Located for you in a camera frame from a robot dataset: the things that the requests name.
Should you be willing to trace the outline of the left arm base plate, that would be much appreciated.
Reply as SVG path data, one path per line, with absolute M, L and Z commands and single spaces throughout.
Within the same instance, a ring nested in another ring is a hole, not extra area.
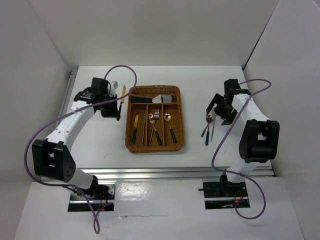
M 105 184 L 105 189 L 95 196 L 87 196 L 95 212 L 113 212 L 115 208 L 116 185 L 114 183 Z M 68 212 L 90 212 L 86 199 L 77 192 L 72 192 L 69 197 Z

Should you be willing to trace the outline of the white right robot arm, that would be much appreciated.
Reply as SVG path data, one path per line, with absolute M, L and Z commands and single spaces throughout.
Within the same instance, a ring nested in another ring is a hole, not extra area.
M 245 176 L 277 155 L 280 124 L 262 113 L 252 95 L 248 89 L 241 88 L 237 79 L 228 79 L 224 82 L 224 95 L 214 96 L 217 99 L 214 113 L 223 120 L 223 125 L 233 124 L 238 114 L 244 123 L 239 141 L 240 160 L 219 178 L 218 190 L 224 197 L 239 196 Z

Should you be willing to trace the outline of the silver cake server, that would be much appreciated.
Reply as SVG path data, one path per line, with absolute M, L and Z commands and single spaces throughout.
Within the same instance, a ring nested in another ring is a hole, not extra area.
M 174 102 L 174 96 L 168 94 L 159 94 L 152 98 L 154 104 L 170 104 Z

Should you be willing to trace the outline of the black handled metal spatula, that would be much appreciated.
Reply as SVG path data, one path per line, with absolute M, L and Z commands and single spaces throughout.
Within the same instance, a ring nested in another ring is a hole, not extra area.
M 139 96 L 139 95 L 130 95 L 129 101 L 132 103 L 153 103 L 153 104 L 160 104 L 163 102 L 161 95 L 156 97 L 148 97 L 148 96 Z

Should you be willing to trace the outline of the silver table knife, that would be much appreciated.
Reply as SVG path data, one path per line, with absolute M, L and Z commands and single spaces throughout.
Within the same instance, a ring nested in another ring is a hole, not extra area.
M 147 114 L 143 114 L 143 126 L 142 126 L 142 140 L 141 140 L 141 146 L 144 146 L 145 142 L 145 130 L 146 130 L 146 122 L 147 122 Z

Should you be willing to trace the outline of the gold knife green handle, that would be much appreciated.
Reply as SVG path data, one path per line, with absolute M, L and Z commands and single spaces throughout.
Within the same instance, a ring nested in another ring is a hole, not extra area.
M 135 143 L 136 142 L 136 135 L 137 135 L 137 126 L 139 121 L 139 114 L 140 112 L 137 111 L 133 115 L 133 122 L 132 122 L 132 128 L 131 128 L 131 134 L 130 134 L 130 142 Z
M 122 99 L 120 100 L 120 104 L 119 104 L 117 121 L 119 121 L 121 118 L 122 104 L 124 103 L 124 100 L 125 100 L 124 96 L 125 95 L 126 95 L 126 86 L 124 85 L 122 88 L 122 93 L 121 93 Z

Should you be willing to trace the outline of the silver fork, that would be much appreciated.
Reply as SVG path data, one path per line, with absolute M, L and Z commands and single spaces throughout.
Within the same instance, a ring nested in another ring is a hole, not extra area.
M 160 110 L 159 109 L 155 109 L 154 113 L 149 113 L 148 114 L 149 122 L 152 124 L 152 129 L 151 129 L 151 134 L 150 134 L 148 146 L 151 145 L 153 134 L 154 134 L 154 130 L 155 130 L 155 124 L 156 124 L 156 121 L 159 119 L 159 117 L 160 117 Z

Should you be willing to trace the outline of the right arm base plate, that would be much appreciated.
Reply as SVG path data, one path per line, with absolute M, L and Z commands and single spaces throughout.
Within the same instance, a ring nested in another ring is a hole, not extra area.
M 219 181 L 203 182 L 198 189 L 204 196 L 206 210 L 250 208 L 246 184 L 236 183 L 235 187 L 222 186 Z

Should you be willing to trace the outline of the silver spoon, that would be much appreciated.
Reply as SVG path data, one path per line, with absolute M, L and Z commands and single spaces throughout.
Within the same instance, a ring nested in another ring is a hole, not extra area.
M 209 115 L 212 115 L 213 116 L 213 122 L 210 124 L 210 125 L 212 125 L 213 127 L 215 127 L 215 121 L 216 121 L 216 114 L 215 113 L 213 113 L 213 114 L 209 114 Z M 206 132 L 207 132 L 207 126 L 208 126 L 208 122 L 207 122 L 207 124 L 206 124 L 206 127 L 204 128 L 204 130 L 202 131 L 202 133 L 201 133 L 201 137 L 206 137 Z

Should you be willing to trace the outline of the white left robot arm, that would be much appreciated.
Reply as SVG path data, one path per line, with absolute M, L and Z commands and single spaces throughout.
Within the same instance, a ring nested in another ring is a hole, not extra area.
M 68 116 L 45 139 L 36 139 L 32 146 L 34 172 L 76 187 L 76 193 L 93 200 L 108 188 L 98 183 L 95 175 L 76 167 L 71 148 L 82 128 L 97 111 L 104 118 L 119 116 L 116 81 L 94 77 L 91 85 L 78 92 Z

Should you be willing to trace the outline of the gold fork green handle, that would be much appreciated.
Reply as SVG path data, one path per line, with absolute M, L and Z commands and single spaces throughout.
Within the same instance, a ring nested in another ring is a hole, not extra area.
M 160 146 L 162 146 L 162 145 L 163 145 L 163 144 L 162 144 L 162 140 L 161 140 L 161 137 L 160 137 L 160 135 L 159 135 L 159 133 L 158 133 L 158 131 L 157 131 L 157 129 L 156 129 L 156 125 L 155 125 L 154 132 L 153 132 L 153 133 L 155 133 L 155 136 L 156 136 L 156 139 L 157 139 L 158 144 L 159 144 Z

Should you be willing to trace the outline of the gold spoon green handle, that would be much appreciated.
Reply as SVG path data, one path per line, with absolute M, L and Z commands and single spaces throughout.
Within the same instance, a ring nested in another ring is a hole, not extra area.
M 176 144 L 177 143 L 177 139 L 176 139 L 176 135 L 174 133 L 174 130 L 173 130 L 172 126 L 171 126 L 171 122 L 170 122 L 171 119 L 172 119 L 171 114 L 168 113 L 168 112 L 165 112 L 164 113 L 164 120 L 168 123 L 169 129 L 170 129 L 170 133 L 171 133 L 171 137 L 172 137 L 172 141 L 173 141 L 173 143 Z
M 207 129 L 206 129 L 206 138 L 205 138 L 205 145 L 209 145 L 209 136 L 210 136 L 210 124 L 213 122 L 214 117 L 212 115 L 208 115 L 206 117 L 207 120 Z

